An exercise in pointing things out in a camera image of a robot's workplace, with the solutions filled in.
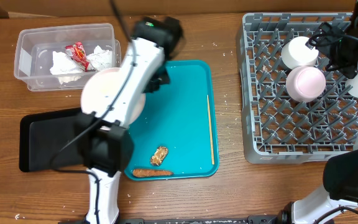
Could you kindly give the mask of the white cup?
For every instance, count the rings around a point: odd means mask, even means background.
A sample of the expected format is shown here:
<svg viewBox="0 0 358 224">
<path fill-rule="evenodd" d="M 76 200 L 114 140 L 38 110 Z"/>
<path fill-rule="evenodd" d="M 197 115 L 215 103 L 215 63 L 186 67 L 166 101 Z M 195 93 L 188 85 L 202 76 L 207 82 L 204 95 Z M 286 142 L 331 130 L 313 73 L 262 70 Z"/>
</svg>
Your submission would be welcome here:
<svg viewBox="0 0 358 224">
<path fill-rule="evenodd" d="M 348 91 L 348 94 L 358 98 L 358 74 L 354 78 L 346 80 L 345 87 L 349 86 L 351 86 L 351 89 Z"/>
</svg>

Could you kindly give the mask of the pale green bowl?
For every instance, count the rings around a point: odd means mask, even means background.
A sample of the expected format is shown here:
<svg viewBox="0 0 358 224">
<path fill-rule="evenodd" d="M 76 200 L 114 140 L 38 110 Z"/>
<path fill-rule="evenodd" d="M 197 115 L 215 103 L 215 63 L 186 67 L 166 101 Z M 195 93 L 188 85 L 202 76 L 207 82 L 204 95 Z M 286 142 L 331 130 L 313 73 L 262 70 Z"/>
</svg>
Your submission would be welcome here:
<svg viewBox="0 0 358 224">
<path fill-rule="evenodd" d="M 281 58 L 287 68 L 293 70 L 301 66 L 315 65 L 319 51 L 314 47 L 309 48 L 307 46 L 308 41 L 308 37 L 300 36 L 295 37 L 284 45 L 281 51 Z"/>
</svg>

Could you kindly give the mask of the silver foil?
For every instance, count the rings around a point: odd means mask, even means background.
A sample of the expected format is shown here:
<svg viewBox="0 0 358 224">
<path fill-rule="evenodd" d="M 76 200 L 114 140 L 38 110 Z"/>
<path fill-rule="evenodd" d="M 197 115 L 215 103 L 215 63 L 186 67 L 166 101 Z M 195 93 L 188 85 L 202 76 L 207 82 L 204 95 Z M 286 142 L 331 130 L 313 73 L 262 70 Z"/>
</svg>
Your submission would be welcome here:
<svg viewBox="0 0 358 224">
<path fill-rule="evenodd" d="M 92 70 L 99 72 L 112 67 L 112 51 L 103 50 L 99 45 L 97 45 L 93 53 L 87 55 L 86 58 L 91 64 Z"/>
</svg>

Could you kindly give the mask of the large white plate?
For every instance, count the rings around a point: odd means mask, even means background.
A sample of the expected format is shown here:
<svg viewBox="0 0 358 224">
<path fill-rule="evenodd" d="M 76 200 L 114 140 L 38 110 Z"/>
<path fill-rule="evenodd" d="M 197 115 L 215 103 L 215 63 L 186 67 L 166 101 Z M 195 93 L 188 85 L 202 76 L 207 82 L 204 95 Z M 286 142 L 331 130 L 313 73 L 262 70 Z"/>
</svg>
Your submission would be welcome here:
<svg viewBox="0 0 358 224">
<path fill-rule="evenodd" d="M 117 95 L 121 85 L 124 81 L 124 75 L 120 74 L 120 68 L 113 67 L 102 70 L 94 74 L 84 86 L 81 93 L 81 110 L 84 114 L 91 114 L 96 112 L 95 116 L 101 117 L 108 106 L 112 103 L 114 97 Z M 135 104 L 131 116 L 126 113 L 126 118 L 129 118 L 129 124 L 132 124 L 141 114 L 145 106 L 145 93 L 140 94 L 138 102 Z M 105 117 L 104 121 L 109 123 L 120 121 L 122 124 L 123 119 L 118 118 L 116 115 L 123 114 L 125 106 L 118 106 L 118 109 L 113 109 Z"/>
</svg>

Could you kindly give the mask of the wooden chopstick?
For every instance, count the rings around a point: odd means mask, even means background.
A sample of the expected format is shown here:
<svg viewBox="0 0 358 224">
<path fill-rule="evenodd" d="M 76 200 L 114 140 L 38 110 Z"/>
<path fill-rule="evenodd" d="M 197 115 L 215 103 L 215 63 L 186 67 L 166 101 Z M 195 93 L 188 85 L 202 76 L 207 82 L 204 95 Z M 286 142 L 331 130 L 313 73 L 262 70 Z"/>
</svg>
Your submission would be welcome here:
<svg viewBox="0 0 358 224">
<path fill-rule="evenodd" d="M 211 124 L 211 110 L 210 110 L 210 103 L 209 103 L 209 95 L 206 95 L 206 102 L 207 102 L 207 112 L 208 112 L 208 126 L 209 126 L 209 140 L 210 140 L 210 150 L 211 150 L 211 163 L 212 163 L 212 165 L 215 165 L 213 132 L 212 132 L 212 124 Z"/>
</svg>

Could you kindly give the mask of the golden fried food piece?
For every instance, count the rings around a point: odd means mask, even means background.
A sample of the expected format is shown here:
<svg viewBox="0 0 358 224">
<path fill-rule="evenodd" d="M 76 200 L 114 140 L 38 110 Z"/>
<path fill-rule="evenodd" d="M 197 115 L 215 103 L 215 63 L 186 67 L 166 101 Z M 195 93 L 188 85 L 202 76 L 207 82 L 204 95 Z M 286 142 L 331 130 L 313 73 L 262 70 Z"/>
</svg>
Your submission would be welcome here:
<svg viewBox="0 0 358 224">
<path fill-rule="evenodd" d="M 153 166 L 160 166 L 168 154 L 168 149 L 165 146 L 159 146 L 150 158 L 150 163 Z"/>
</svg>

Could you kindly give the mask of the red snack wrapper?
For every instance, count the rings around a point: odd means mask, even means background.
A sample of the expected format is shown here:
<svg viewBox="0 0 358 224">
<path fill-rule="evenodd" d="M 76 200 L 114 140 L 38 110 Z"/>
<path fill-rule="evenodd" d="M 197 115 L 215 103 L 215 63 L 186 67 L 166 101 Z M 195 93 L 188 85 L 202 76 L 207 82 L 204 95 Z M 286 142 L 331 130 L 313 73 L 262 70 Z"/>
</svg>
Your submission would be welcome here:
<svg viewBox="0 0 358 224">
<path fill-rule="evenodd" d="M 73 45 L 65 47 L 65 53 L 74 60 L 84 71 L 91 69 L 91 63 L 86 58 L 85 48 L 81 42 L 75 42 Z"/>
</svg>

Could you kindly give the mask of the white napkin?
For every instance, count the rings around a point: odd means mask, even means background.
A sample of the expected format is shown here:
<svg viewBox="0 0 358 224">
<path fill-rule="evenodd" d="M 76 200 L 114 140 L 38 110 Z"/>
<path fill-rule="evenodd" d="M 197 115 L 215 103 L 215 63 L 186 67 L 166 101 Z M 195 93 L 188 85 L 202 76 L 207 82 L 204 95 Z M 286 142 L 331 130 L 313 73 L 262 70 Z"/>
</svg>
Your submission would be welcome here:
<svg viewBox="0 0 358 224">
<path fill-rule="evenodd" d="M 81 78 L 81 75 L 72 75 L 72 73 L 82 73 L 83 70 L 66 53 L 53 51 L 52 60 L 53 66 L 50 68 L 50 73 L 58 75 L 58 81 L 61 85 L 75 82 Z"/>
</svg>

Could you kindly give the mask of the brown fried stick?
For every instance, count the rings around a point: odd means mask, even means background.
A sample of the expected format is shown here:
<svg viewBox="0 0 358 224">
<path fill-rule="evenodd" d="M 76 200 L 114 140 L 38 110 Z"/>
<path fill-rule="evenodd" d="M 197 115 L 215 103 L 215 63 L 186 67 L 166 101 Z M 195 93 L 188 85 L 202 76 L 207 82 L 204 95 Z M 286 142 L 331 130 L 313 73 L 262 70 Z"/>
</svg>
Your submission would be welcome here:
<svg viewBox="0 0 358 224">
<path fill-rule="evenodd" d="M 138 178 L 171 176 L 173 172 L 169 170 L 158 169 L 134 169 L 132 175 Z"/>
</svg>

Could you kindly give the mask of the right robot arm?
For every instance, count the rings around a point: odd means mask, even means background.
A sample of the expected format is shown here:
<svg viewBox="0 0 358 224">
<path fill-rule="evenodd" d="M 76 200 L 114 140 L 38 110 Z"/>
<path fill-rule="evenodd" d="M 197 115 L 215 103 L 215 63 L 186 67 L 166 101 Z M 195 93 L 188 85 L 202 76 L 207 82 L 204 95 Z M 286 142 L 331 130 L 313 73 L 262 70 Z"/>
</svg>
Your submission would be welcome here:
<svg viewBox="0 0 358 224">
<path fill-rule="evenodd" d="M 324 22 L 311 37 L 294 38 L 284 45 L 281 56 L 291 70 L 286 89 L 292 99 L 306 103 L 321 94 L 323 87 L 311 74 L 319 53 L 329 60 L 327 72 L 358 77 L 358 1 L 345 30 Z M 358 133 L 351 152 L 327 161 L 323 184 L 307 197 L 287 204 L 275 223 L 333 223 L 334 217 L 346 211 L 358 215 Z"/>
</svg>

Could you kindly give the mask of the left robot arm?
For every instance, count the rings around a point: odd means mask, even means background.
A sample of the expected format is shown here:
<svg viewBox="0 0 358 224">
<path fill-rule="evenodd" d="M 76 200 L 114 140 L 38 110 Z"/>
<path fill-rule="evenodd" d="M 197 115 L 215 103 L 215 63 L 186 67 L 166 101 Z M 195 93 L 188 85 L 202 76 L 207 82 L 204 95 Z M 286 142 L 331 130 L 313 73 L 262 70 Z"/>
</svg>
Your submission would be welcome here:
<svg viewBox="0 0 358 224">
<path fill-rule="evenodd" d="M 81 93 L 74 142 L 89 177 L 89 210 L 84 223 L 116 223 L 119 179 L 134 150 L 128 132 L 137 103 L 145 93 L 170 82 L 165 64 L 183 38 L 178 19 L 137 22 L 117 75 L 99 72 Z"/>
</svg>

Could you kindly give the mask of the teal serving tray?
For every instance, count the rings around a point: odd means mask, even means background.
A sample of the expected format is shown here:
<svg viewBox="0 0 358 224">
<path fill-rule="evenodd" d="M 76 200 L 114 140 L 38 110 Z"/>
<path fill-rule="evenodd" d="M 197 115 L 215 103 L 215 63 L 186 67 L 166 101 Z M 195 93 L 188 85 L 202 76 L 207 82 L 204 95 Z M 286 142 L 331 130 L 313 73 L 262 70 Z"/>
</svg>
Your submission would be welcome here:
<svg viewBox="0 0 358 224">
<path fill-rule="evenodd" d="M 146 95 L 140 116 L 130 125 L 134 152 L 125 174 L 132 180 L 134 169 L 169 170 L 169 179 L 212 176 L 219 167 L 219 146 L 214 110 L 212 75 L 202 60 L 169 61 L 170 84 Z M 214 161 L 211 163 L 208 112 L 209 95 Z M 159 146 L 168 154 L 158 167 L 150 163 Z"/>
</svg>

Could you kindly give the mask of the clear plastic bin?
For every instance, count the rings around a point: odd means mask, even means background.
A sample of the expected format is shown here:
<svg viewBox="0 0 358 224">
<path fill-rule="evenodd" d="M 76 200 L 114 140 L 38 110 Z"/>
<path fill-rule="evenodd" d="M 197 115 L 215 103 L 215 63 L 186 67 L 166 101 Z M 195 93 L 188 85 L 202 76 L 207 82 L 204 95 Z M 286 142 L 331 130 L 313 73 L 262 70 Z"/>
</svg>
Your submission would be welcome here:
<svg viewBox="0 0 358 224">
<path fill-rule="evenodd" d="M 103 50 L 112 51 L 112 67 L 121 65 L 121 46 L 114 38 L 111 24 L 80 24 L 71 26 L 25 29 L 19 34 L 14 60 L 14 76 L 27 84 L 30 91 L 55 91 L 82 89 L 97 72 L 83 70 L 75 82 L 60 84 L 58 75 L 52 75 L 52 53 L 64 52 L 67 45 L 81 42 L 86 56 L 99 45 Z"/>
</svg>

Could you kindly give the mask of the black tray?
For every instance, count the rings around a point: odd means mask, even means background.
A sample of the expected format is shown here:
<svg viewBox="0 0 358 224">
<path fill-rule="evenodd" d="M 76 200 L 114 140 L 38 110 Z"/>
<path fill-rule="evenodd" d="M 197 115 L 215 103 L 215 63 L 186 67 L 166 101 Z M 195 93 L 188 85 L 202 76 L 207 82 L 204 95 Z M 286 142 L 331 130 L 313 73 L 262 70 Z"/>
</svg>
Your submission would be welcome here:
<svg viewBox="0 0 358 224">
<path fill-rule="evenodd" d="M 20 122 L 19 169 L 22 172 L 48 170 L 50 159 L 74 137 L 74 123 L 80 108 L 29 114 Z"/>
</svg>

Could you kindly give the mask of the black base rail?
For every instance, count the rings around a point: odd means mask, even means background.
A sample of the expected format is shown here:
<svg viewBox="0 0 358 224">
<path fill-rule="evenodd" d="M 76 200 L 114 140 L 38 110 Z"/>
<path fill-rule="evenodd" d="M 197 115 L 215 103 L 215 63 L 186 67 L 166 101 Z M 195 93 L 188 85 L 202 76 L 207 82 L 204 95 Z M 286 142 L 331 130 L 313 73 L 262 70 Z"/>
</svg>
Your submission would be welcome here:
<svg viewBox="0 0 358 224">
<path fill-rule="evenodd" d="M 143 218 L 118 218 L 114 224 L 278 224 L 276 215 L 253 215 L 247 218 L 215 218 L 215 219 L 166 219 L 144 220 Z"/>
</svg>

